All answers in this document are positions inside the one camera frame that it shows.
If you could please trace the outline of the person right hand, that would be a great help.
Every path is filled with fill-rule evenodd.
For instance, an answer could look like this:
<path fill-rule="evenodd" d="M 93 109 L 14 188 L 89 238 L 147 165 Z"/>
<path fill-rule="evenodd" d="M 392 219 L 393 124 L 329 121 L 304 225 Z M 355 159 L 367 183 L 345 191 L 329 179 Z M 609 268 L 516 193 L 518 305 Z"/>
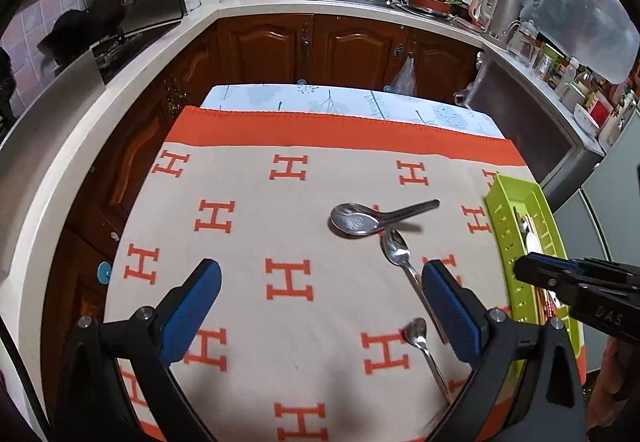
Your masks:
<path fill-rule="evenodd" d="M 639 348 L 608 338 L 587 407 L 587 441 L 639 440 Z"/>

